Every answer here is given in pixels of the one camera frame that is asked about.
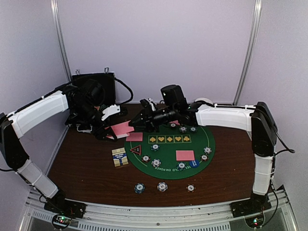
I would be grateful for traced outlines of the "red playing card deck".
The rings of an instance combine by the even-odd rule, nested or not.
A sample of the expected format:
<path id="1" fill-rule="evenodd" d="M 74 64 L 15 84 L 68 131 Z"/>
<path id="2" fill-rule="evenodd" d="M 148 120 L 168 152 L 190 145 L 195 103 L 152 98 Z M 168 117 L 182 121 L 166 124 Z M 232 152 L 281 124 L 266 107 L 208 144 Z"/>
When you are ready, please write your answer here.
<path id="1" fill-rule="evenodd" d="M 120 139 L 129 136 L 129 134 L 134 131 L 134 127 L 129 126 L 128 124 L 129 121 L 126 121 L 116 125 L 112 125 L 110 127 L 107 127 L 106 129 L 111 128 L 116 135 L 116 138 Z"/>

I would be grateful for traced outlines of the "red card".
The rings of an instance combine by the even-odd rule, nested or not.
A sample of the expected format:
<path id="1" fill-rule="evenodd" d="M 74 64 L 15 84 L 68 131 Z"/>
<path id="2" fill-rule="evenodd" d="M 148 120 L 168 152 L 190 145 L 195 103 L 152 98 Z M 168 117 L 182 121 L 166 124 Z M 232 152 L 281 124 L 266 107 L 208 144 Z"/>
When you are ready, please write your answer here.
<path id="1" fill-rule="evenodd" d="M 132 142 L 140 142 L 143 141 L 143 133 L 142 132 L 132 132 L 126 137 L 126 141 Z"/>
<path id="2" fill-rule="evenodd" d="M 195 155 L 193 150 L 176 150 L 177 161 L 193 161 Z"/>

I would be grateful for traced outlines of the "blue tan chip stack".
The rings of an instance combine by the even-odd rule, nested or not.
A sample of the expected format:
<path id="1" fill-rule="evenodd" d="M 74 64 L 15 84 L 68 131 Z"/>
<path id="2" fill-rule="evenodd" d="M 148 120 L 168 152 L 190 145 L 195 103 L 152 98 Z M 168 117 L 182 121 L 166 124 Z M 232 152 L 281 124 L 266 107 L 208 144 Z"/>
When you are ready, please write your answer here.
<path id="1" fill-rule="evenodd" d="M 168 189 L 168 185 L 165 182 L 159 182 L 157 185 L 157 189 L 160 192 L 165 192 Z"/>

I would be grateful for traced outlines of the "green blue chip stack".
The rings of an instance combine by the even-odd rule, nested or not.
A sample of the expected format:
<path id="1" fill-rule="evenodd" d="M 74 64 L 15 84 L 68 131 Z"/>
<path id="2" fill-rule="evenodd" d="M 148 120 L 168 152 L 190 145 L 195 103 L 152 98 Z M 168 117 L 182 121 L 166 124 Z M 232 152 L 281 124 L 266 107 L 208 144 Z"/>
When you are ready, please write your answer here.
<path id="1" fill-rule="evenodd" d="M 134 191 L 137 194 L 143 193 L 145 190 L 145 185 L 143 183 L 137 183 L 134 187 Z"/>

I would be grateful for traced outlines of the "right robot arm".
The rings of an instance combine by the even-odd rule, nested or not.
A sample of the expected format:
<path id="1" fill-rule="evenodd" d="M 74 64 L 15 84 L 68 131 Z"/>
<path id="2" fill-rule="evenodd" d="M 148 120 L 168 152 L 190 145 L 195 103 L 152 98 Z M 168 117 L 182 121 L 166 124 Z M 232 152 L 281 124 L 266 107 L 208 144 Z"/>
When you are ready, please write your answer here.
<path id="1" fill-rule="evenodd" d="M 273 165 L 278 155 L 276 143 L 281 140 L 267 104 L 234 106 L 213 104 L 204 98 L 187 103 L 181 87 L 175 84 L 163 87 L 161 93 L 166 107 L 158 109 L 149 100 L 142 99 L 143 109 L 129 125 L 138 131 L 154 132 L 160 125 L 177 120 L 188 126 L 217 126 L 250 132 L 256 164 L 253 189 L 246 207 L 253 213 L 262 208 L 274 175 Z"/>

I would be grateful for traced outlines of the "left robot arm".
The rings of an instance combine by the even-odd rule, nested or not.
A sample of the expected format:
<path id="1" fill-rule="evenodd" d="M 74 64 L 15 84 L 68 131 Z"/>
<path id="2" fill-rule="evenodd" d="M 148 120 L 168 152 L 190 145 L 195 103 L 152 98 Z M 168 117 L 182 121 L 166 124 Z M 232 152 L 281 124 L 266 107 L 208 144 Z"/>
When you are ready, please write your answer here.
<path id="1" fill-rule="evenodd" d="M 89 79 L 80 87 L 64 83 L 41 98 L 9 113 L 0 115 L 0 152 L 9 167 L 35 188 L 59 214 L 69 210 L 65 193 L 36 165 L 28 151 L 47 152 L 66 126 L 93 135 L 98 140 L 116 141 L 110 119 L 122 113 L 123 103 L 103 106 L 106 98 L 102 85 Z"/>

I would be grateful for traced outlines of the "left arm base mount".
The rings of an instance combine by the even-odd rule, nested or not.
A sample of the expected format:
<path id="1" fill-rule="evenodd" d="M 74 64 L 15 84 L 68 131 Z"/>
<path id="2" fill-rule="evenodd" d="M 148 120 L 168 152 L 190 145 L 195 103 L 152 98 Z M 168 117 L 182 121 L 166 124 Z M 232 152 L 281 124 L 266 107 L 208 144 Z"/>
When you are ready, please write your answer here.
<path id="1" fill-rule="evenodd" d="M 83 218 L 86 204 L 70 200 L 48 200 L 44 209 L 53 213 L 62 214 L 70 218 Z"/>

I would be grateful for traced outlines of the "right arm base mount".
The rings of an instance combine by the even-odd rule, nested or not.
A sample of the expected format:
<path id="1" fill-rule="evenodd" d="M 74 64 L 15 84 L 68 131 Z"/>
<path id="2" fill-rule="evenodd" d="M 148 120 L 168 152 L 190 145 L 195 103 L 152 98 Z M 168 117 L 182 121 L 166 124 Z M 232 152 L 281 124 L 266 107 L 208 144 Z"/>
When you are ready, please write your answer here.
<path id="1" fill-rule="evenodd" d="M 261 213 L 263 210 L 272 208 L 270 202 L 266 202 L 261 205 L 259 203 L 253 203 L 250 199 L 238 202 L 232 202 L 230 204 L 231 212 L 234 218 L 241 216 L 248 216 L 254 213 Z"/>

